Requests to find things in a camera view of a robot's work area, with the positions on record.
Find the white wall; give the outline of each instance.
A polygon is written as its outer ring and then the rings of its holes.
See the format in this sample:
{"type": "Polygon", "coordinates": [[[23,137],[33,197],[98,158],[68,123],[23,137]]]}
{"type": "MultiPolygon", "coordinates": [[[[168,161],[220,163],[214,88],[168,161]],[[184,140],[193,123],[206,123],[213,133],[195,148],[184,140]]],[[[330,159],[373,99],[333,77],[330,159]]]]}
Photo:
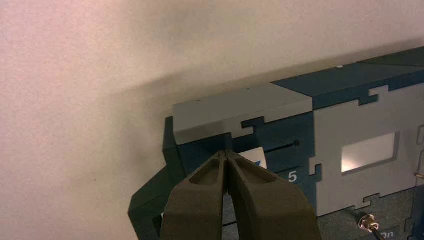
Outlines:
{"type": "Polygon", "coordinates": [[[171,106],[424,45],[422,0],[3,0],[0,239],[135,240],[171,106]]]}

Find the metal connector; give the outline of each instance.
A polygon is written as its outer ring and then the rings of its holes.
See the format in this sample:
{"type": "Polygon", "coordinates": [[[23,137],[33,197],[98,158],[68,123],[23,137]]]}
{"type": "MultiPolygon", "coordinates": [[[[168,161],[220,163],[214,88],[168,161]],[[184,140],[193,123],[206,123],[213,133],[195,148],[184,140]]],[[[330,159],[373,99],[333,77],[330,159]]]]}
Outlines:
{"type": "Polygon", "coordinates": [[[362,230],[372,233],[376,239],[384,240],[384,237],[378,231],[380,225],[377,223],[376,217],[374,215],[367,214],[363,216],[358,222],[358,227],[362,230]]]}
{"type": "Polygon", "coordinates": [[[372,233],[373,228],[378,230],[380,225],[377,223],[376,217],[374,215],[367,214],[359,220],[358,227],[362,230],[366,230],[366,231],[372,233]]]}

